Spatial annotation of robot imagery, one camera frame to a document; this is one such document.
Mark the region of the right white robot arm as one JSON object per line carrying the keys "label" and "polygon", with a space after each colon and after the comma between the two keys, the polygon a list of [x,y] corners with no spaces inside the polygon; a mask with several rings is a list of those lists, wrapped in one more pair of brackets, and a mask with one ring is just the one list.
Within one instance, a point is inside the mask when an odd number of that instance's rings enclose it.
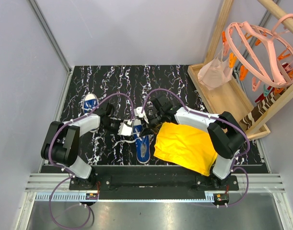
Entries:
{"label": "right white robot arm", "polygon": [[211,186],[216,190],[223,189],[228,184],[227,177],[232,172],[234,159],[241,147],[247,143],[246,149],[250,149],[247,135],[230,112],[205,113],[189,108],[180,98],[177,100],[179,103],[172,104],[166,95],[154,98],[151,100],[155,108],[152,115],[145,112],[147,101],[144,101],[141,107],[135,109],[135,116],[144,121],[144,134],[163,122],[187,125],[208,133],[214,150],[218,153],[210,179]]}

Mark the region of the white shoelace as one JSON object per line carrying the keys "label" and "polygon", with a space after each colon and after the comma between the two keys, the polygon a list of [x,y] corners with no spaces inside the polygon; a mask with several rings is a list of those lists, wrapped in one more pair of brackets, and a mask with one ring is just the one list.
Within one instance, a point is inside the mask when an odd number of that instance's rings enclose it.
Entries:
{"label": "white shoelace", "polygon": [[116,147],[118,144],[121,143],[135,143],[137,141],[143,141],[144,137],[141,136],[141,126],[135,126],[133,128],[133,133],[129,137],[122,137],[121,140],[116,141],[113,147]]}

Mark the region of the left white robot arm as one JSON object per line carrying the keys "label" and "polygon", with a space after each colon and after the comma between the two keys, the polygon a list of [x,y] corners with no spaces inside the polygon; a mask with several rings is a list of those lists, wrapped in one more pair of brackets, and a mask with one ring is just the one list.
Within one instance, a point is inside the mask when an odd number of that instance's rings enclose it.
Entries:
{"label": "left white robot arm", "polygon": [[98,128],[117,133],[122,120],[113,117],[114,111],[112,104],[104,103],[91,115],[74,121],[64,128],[62,128],[64,123],[52,122],[41,149],[42,159],[52,160],[57,166],[80,178],[79,183],[85,189],[93,189],[96,185],[96,177],[91,175],[91,166],[79,156],[80,137]]}

